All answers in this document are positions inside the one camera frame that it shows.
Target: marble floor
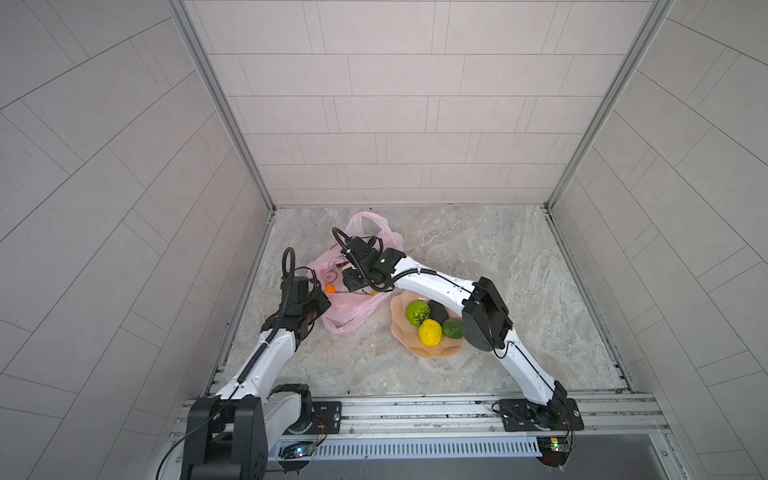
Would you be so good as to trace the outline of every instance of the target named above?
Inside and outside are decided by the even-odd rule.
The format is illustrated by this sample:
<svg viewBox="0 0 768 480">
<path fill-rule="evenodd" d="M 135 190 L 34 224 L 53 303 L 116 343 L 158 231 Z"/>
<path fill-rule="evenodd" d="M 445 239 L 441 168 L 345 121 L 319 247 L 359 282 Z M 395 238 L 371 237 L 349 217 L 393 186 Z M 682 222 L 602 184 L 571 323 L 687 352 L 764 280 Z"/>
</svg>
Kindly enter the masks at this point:
<svg viewBox="0 0 768 480">
<path fill-rule="evenodd" d="M 280 258 L 296 250 L 306 265 L 333 244 L 366 207 L 281 209 L 225 367 L 230 378 L 252 351 L 260 327 L 280 303 Z M 367 209 L 402 234 L 419 262 L 461 278 L 493 280 L 509 316 L 538 362 L 568 390 L 613 389 L 617 370 L 535 205 L 381 207 Z M 390 332 L 389 303 L 354 332 L 316 328 L 280 372 L 277 384 L 307 383 L 313 396 L 519 392 L 492 353 L 466 343 L 457 356 L 419 359 Z"/>
</svg>

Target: tiled wall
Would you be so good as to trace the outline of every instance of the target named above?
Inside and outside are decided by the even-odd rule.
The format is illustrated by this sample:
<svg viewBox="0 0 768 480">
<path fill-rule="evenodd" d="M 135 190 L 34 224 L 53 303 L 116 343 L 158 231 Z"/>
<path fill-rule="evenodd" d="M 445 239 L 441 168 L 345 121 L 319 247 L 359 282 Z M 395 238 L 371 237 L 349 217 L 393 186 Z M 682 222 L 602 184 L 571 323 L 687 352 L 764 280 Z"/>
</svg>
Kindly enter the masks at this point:
<svg viewBox="0 0 768 480">
<path fill-rule="evenodd" d="M 265 218 L 162 0 L 0 2 L 0 476 L 148 477 Z"/>
<path fill-rule="evenodd" d="M 540 203 L 650 2 L 185 2 L 276 203 Z"/>
<path fill-rule="evenodd" d="M 768 478 L 766 25 L 678 0 L 554 209 L 699 480 Z"/>
</svg>

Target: plastic bag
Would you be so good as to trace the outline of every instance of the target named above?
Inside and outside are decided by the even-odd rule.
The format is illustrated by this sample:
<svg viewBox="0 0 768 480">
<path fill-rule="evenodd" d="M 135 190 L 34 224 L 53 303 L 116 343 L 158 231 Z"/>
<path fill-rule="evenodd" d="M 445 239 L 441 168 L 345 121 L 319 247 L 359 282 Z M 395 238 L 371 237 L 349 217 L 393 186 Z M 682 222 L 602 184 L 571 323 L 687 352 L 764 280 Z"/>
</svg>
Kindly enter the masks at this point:
<svg viewBox="0 0 768 480">
<path fill-rule="evenodd" d="M 402 235 L 392 232 L 386 218 L 373 212 L 355 214 L 349 220 L 349 225 L 346 226 L 344 232 L 350 237 L 370 235 L 371 233 L 366 233 L 362 229 L 362 219 L 364 218 L 372 220 L 379 226 L 381 231 L 376 233 L 376 236 L 382 239 L 384 249 L 395 248 L 402 251 Z M 344 262 L 346 259 L 341 254 L 341 247 L 337 243 L 308 265 L 317 273 L 323 290 L 329 284 L 336 289 L 335 293 L 327 293 L 326 291 L 326 295 L 331 301 L 331 307 L 323 314 L 322 319 L 326 329 L 337 335 L 349 333 L 359 328 L 377 308 L 388 302 L 395 294 L 395 292 L 387 292 L 369 295 L 362 292 L 349 292 L 342 281 L 341 269 L 336 266 Z"/>
</svg>

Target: fruit bowl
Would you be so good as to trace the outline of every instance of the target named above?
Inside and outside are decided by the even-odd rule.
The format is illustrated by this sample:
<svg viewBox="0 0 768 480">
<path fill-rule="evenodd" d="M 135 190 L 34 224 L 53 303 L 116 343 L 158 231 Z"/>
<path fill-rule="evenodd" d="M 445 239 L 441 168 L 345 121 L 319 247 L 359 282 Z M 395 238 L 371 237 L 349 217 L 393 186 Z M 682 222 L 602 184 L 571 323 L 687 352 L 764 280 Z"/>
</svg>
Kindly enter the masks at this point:
<svg viewBox="0 0 768 480">
<path fill-rule="evenodd" d="M 410 290 L 406 290 L 392 299 L 389 304 L 392 307 L 392 335 L 412 354 L 422 359 L 438 359 L 457 354 L 466 341 L 463 338 L 450 339 L 443 336 L 440 343 L 435 346 L 426 346 L 419 342 L 419 328 L 411 325 L 406 318 L 406 308 L 408 308 L 409 303 L 416 300 L 428 302 L 430 299 Z M 461 318 L 461 315 L 451 310 L 448 310 L 448 314 L 451 318 Z"/>
</svg>

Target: yellow fruit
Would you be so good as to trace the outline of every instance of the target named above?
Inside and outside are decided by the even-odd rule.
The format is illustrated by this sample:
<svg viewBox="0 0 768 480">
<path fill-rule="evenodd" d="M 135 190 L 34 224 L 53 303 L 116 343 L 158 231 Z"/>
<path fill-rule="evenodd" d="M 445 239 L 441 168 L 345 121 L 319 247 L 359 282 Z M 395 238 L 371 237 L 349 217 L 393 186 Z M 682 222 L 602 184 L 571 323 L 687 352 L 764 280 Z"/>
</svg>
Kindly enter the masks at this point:
<svg viewBox="0 0 768 480">
<path fill-rule="evenodd" d="M 442 327 L 433 319 L 426 319 L 419 327 L 419 342 L 425 346 L 435 346 L 442 340 Z"/>
</svg>

